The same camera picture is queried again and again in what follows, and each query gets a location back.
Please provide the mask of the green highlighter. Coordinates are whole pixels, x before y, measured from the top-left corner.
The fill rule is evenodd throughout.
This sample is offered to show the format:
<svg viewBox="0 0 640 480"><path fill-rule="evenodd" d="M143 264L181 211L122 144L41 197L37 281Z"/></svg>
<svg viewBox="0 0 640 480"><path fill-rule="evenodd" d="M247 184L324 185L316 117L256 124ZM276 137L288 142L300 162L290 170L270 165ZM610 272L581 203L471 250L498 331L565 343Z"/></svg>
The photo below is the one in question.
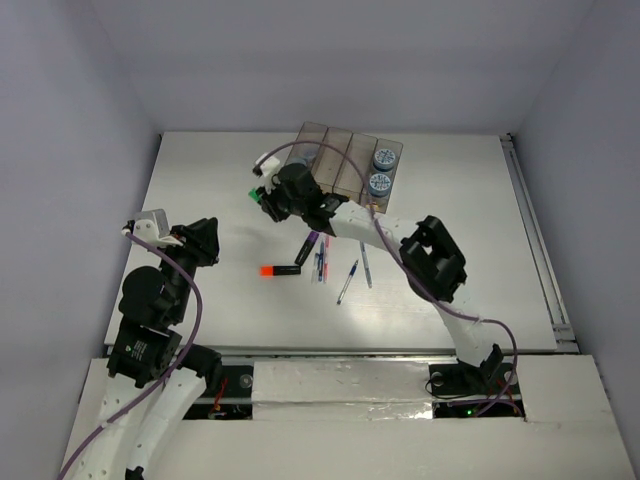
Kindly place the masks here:
<svg viewBox="0 0 640 480"><path fill-rule="evenodd" d="M249 196L256 202L256 203L260 203L262 196L264 193L264 189L262 187L259 188L253 188L249 191Z"/></svg>

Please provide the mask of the paperclip jar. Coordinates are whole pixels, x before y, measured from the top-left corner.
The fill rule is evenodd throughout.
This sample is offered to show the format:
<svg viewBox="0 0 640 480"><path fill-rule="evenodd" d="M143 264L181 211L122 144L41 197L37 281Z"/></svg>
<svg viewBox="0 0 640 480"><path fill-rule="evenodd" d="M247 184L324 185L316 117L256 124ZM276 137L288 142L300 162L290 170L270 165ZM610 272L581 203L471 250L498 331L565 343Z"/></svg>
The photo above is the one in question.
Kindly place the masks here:
<svg viewBox="0 0 640 480"><path fill-rule="evenodd" d="M288 163L309 166L313 164L316 155L317 150L315 148L295 149L292 151Z"/></svg>

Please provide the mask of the purple highlighter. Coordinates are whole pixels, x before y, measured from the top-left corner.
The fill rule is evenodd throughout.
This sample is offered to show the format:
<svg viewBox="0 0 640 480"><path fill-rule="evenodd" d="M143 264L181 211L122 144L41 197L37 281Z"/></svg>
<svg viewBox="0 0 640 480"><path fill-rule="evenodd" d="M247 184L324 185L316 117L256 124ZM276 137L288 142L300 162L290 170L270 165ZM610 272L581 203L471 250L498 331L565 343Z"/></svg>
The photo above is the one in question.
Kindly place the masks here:
<svg viewBox="0 0 640 480"><path fill-rule="evenodd" d="M295 265L302 266L306 262L318 240L318 237L319 233L316 231L311 231L308 234L294 260Z"/></svg>

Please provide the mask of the orange highlighter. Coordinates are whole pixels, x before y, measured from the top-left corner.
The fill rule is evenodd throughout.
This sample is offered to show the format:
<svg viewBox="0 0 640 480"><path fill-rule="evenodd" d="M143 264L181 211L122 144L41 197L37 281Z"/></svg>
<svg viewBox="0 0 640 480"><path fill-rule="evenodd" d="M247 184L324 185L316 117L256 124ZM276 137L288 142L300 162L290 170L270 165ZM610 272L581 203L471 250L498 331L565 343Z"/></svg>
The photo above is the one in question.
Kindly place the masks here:
<svg viewBox="0 0 640 480"><path fill-rule="evenodd" d="M265 265L260 267L261 277L295 276L301 274L299 265Z"/></svg>

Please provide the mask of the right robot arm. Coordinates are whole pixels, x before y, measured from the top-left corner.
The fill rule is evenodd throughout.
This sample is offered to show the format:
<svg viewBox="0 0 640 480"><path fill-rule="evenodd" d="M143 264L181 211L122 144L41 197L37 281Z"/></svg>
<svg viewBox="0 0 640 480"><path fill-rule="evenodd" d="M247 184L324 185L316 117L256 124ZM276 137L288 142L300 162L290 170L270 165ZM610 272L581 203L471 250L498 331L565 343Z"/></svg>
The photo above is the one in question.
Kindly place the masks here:
<svg viewBox="0 0 640 480"><path fill-rule="evenodd" d="M387 251L399 263L411 289L430 302L454 343L462 384L478 395L502 396L511 377L499 373L504 354L491 335L497 322L474 312L466 286L466 259L442 223L434 216L405 221L373 213L346 196L324 192L306 164L283 165L276 158L256 162L261 179L257 202L273 221L291 216L311 230L358 241Z"/></svg>

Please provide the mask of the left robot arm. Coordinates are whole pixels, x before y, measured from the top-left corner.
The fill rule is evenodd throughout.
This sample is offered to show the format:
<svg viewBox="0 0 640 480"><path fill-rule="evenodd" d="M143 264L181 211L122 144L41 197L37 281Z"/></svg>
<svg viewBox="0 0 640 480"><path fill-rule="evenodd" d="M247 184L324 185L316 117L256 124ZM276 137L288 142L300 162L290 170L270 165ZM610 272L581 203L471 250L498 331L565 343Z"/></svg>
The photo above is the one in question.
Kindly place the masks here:
<svg viewBox="0 0 640 480"><path fill-rule="evenodd" d="M123 280L122 319L96 425L64 463L61 479L151 478L195 400L222 382L220 354L174 329L189 300L196 302L195 320L202 320L195 273L219 260L217 219L169 226L163 210L144 211L122 234L160 263L138 267Z"/></svg>

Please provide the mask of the clear drawer bin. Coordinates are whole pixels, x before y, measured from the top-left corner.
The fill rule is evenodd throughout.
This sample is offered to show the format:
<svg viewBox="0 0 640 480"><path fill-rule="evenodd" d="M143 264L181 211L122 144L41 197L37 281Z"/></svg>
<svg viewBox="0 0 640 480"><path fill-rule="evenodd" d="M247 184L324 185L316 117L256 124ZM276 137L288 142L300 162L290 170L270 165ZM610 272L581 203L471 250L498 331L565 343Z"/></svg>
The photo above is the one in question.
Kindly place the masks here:
<svg viewBox="0 0 640 480"><path fill-rule="evenodd" d="M317 150L319 146L322 146L321 140L324 138L327 129L327 125L311 121L305 121L300 127L295 144L290 147L284 166L278 174L281 186L288 196L300 198L315 190L322 190L314 179L311 165L289 164L288 159L295 149L315 148Z"/></svg>
<svg viewBox="0 0 640 480"><path fill-rule="evenodd" d="M372 163L377 138L354 133L349 141L346 154L351 159L343 159L339 164L337 176L332 184L332 192L347 196L360 203L364 198L365 186L361 175L366 175Z"/></svg>
<svg viewBox="0 0 640 480"><path fill-rule="evenodd" d="M315 152L311 172L324 192L342 194L338 186L340 175L347 162L347 152L353 133L349 130L329 127Z"/></svg>
<svg viewBox="0 0 640 480"><path fill-rule="evenodd" d="M388 207L389 200L391 198L391 193L393 191L394 184L395 184L395 177L397 175L398 167L399 167L399 164L400 164L400 161L401 161L401 155L402 155L402 151L403 151L403 144L400 143L400 142L389 140L389 139L377 138L377 145L376 145L376 147L374 149L374 152L379 148L390 148L390 149L394 150L396 152L396 154L398 155L398 162L397 162L396 168L391 172L386 172L386 174L391 177L392 182L393 182L391 192L385 198L376 198L376 197L372 197L369 194L369 192L368 192L369 176L372 175L373 173L379 172L379 171L376 171L373 168L373 165L371 163L371 168L370 168L369 172L365 175L365 180L366 180L366 182L364 183L365 194L364 194L364 198L362 199L360 204L362 206L365 206L365 207L368 207L369 205L372 205L378 212L385 213L386 210L387 210L387 207Z"/></svg>

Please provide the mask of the blue capped pen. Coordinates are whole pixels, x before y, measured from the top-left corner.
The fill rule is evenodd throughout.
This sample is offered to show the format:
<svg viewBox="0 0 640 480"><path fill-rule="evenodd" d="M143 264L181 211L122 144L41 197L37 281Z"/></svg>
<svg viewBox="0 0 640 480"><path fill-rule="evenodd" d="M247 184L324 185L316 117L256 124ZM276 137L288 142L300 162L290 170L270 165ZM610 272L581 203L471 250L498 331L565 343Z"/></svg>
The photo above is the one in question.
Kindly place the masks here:
<svg viewBox="0 0 640 480"><path fill-rule="evenodd" d="M318 283L322 281L322 254L316 252L313 260L313 270L311 272L311 282Z"/></svg>

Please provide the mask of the pink gel pen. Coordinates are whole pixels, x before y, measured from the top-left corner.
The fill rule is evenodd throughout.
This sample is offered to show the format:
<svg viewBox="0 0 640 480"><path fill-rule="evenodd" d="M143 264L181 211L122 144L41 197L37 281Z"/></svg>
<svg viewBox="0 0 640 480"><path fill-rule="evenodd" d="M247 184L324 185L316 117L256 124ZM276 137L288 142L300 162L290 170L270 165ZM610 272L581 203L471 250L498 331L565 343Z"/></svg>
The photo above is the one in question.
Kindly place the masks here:
<svg viewBox="0 0 640 480"><path fill-rule="evenodd" d="M328 253L330 246L330 236L325 234L321 240L318 260L318 281L327 282L328 275Z"/></svg>

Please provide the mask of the blue ballpoint pen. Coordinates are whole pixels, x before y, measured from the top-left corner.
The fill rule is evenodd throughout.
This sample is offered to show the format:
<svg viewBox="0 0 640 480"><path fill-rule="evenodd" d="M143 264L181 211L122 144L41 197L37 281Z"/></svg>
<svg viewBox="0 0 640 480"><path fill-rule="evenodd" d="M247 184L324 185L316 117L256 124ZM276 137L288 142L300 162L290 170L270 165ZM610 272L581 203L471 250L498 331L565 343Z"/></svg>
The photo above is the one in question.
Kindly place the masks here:
<svg viewBox="0 0 640 480"><path fill-rule="evenodd" d="M346 295L346 293L348 291L348 288L349 288L349 286L350 286L350 284L351 284L351 282L352 282L352 280L353 280L353 278L355 276L355 273L357 271L358 265L359 265L359 260L356 260L353 263L353 265L351 266L350 271L349 271L349 273L348 273L348 275L346 277L346 280L345 280L345 282L344 282L344 284L343 284L343 286L341 288L339 296L338 296L338 298L336 300L336 304L337 305L341 305L343 303L344 297L345 297L345 295Z"/></svg>

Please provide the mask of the grey blue pen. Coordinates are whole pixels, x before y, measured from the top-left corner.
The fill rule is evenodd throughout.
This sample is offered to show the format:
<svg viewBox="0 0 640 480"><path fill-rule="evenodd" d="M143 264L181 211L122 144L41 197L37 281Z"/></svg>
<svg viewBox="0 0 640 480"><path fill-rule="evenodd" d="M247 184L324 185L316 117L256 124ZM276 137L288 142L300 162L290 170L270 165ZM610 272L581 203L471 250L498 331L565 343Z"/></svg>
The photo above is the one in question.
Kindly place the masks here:
<svg viewBox="0 0 640 480"><path fill-rule="evenodd" d="M363 269L364 269L366 283L367 283L368 288L372 289L373 288L373 281L372 281L372 275L371 275L371 270L370 270L370 265L369 265L369 260L368 260L368 255L367 255L365 243L364 242L360 242L359 246L360 246L360 251L361 251L361 257L362 257L362 262L363 262Z"/></svg>

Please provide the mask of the foil covered front board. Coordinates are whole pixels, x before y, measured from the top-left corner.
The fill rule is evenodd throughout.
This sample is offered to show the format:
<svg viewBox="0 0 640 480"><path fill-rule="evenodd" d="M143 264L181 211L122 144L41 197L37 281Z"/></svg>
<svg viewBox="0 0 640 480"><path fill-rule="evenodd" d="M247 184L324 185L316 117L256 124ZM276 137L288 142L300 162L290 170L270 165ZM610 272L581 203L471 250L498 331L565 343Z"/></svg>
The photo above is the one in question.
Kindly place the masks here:
<svg viewBox="0 0 640 480"><path fill-rule="evenodd" d="M259 421L430 420L425 362L280 360L254 366L252 417Z"/></svg>

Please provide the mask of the right aluminium rail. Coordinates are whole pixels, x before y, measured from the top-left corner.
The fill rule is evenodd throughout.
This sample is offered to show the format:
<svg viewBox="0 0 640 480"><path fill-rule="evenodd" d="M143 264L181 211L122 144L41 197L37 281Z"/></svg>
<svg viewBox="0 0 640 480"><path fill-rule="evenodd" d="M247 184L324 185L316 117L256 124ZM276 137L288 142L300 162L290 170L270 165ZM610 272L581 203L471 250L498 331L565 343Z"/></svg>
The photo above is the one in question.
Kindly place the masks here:
<svg viewBox="0 0 640 480"><path fill-rule="evenodd" d="M524 226L536 276L558 354L580 354L580 347L564 305L559 284L540 230L539 222L517 156L514 137L500 136L500 143Z"/></svg>

